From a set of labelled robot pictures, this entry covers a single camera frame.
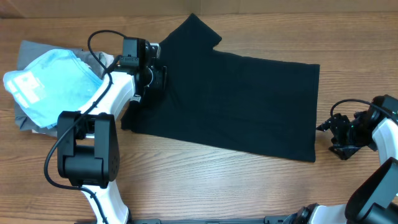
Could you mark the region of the black t-shirt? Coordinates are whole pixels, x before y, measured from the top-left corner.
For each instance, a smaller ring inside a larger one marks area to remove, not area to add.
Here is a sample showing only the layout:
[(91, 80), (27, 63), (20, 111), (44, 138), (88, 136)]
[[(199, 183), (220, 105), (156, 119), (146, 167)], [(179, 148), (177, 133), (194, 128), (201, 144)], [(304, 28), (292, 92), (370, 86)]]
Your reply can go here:
[(221, 36), (190, 15), (160, 43), (160, 93), (131, 102), (123, 130), (314, 162), (320, 66), (219, 52)]

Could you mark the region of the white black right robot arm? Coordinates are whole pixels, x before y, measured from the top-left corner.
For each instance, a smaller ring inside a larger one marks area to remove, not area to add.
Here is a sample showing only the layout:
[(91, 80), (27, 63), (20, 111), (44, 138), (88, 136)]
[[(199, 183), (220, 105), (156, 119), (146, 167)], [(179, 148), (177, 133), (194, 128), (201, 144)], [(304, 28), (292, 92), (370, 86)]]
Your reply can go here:
[(397, 223), (397, 99), (376, 96), (369, 109), (354, 114), (354, 120), (339, 113), (317, 127), (333, 134), (329, 150), (347, 160), (362, 147), (379, 155), (380, 167), (350, 197), (346, 204), (302, 207), (284, 223)]

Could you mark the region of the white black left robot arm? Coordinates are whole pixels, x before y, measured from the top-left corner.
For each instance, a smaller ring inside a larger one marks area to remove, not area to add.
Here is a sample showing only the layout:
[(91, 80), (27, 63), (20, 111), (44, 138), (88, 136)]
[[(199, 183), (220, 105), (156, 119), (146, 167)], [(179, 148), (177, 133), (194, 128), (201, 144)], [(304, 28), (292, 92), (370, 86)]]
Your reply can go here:
[(47, 182), (60, 189), (77, 190), (89, 201), (97, 223), (132, 223), (116, 183), (120, 153), (114, 112), (100, 112), (104, 105), (122, 108), (132, 97), (140, 104), (151, 90), (165, 89), (167, 68), (155, 66), (160, 45), (126, 37), (123, 51), (104, 68), (108, 82), (93, 104), (83, 111), (63, 111), (58, 117), (57, 142), (49, 154), (57, 153), (60, 177), (70, 185)]

